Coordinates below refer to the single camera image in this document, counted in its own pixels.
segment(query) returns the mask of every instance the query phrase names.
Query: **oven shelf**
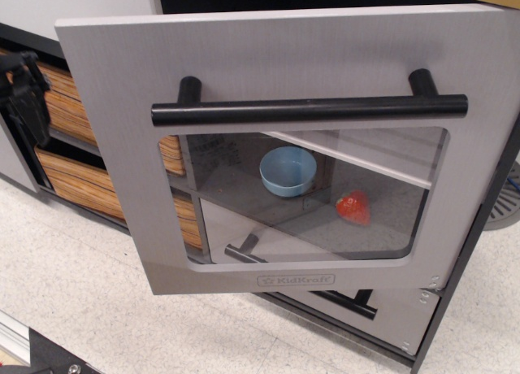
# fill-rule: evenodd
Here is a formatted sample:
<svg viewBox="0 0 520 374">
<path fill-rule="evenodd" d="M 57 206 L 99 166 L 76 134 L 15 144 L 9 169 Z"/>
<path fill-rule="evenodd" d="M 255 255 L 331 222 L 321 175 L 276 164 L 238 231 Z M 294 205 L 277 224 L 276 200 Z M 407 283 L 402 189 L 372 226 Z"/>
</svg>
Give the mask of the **oven shelf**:
<svg viewBox="0 0 520 374">
<path fill-rule="evenodd" d="M 430 189 L 446 140 L 442 128 L 268 132 L 294 145 Z"/>
</svg>

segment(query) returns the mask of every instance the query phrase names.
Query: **gray oven door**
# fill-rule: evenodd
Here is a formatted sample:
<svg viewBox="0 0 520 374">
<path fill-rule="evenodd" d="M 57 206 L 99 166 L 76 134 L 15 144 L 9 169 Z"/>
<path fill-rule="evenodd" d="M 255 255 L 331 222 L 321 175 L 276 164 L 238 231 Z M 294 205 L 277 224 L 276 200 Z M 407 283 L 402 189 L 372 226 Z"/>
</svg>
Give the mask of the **gray oven door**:
<svg viewBox="0 0 520 374">
<path fill-rule="evenodd" d="M 519 23 L 449 5 L 57 31 L 152 290 L 188 294 L 442 288 L 520 107 Z M 284 147 L 310 187 L 273 194 Z"/>
</svg>

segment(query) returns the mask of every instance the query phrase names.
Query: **floor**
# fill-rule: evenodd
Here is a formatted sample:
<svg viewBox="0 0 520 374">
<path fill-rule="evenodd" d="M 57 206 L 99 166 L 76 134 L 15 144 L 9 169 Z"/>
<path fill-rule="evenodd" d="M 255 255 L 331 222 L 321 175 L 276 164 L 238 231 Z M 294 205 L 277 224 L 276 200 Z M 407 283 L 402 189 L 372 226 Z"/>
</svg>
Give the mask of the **floor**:
<svg viewBox="0 0 520 374">
<path fill-rule="evenodd" d="M 483 234 L 422 374 L 520 373 L 519 238 Z M 0 310 L 107 374 L 409 372 L 252 294 L 154 296 L 129 236 L 1 179 Z"/>
</svg>

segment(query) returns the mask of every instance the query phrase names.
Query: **black handle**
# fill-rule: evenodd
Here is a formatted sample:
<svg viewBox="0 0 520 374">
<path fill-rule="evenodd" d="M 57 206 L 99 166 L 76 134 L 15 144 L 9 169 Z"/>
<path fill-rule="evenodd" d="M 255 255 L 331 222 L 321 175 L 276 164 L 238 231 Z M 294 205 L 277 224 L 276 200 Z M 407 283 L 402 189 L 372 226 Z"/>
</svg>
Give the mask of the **black handle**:
<svg viewBox="0 0 520 374">
<path fill-rule="evenodd" d="M 154 126 L 182 124 L 250 124 L 311 120 L 397 120 L 461 118 L 468 112 L 466 95 L 439 95 L 431 73 L 418 69 L 409 75 L 413 96 L 200 102 L 202 83 L 193 76 L 180 82 L 177 103 L 152 106 Z"/>
<path fill-rule="evenodd" d="M 227 244 L 224 249 L 224 254 L 231 256 L 236 260 L 240 260 L 242 263 L 269 263 L 265 259 L 261 259 L 258 256 L 251 254 L 257 243 L 258 237 L 251 233 L 247 236 L 240 248 Z M 330 302 L 334 302 L 336 305 L 340 305 L 345 309 L 358 313 L 369 320 L 373 320 L 377 313 L 377 309 L 369 307 L 367 304 L 371 297 L 372 290 L 359 290 L 355 298 L 347 297 L 346 295 L 333 290 L 310 291 L 309 293 L 317 295 L 318 297 Z"/>
</svg>

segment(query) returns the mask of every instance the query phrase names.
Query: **red strawberry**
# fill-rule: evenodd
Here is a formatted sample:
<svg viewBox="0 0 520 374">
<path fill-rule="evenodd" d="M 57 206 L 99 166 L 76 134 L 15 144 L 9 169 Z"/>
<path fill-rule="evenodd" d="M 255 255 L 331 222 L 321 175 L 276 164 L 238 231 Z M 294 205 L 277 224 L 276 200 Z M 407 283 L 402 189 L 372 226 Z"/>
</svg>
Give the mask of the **red strawberry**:
<svg viewBox="0 0 520 374">
<path fill-rule="evenodd" d="M 349 222 L 362 226 L 371 224 L 371 211 L 368 207 L 368 197 L 360 189 L 338 199 L 336 202 L 336 210 L 341 218 Z"/>
</svg>

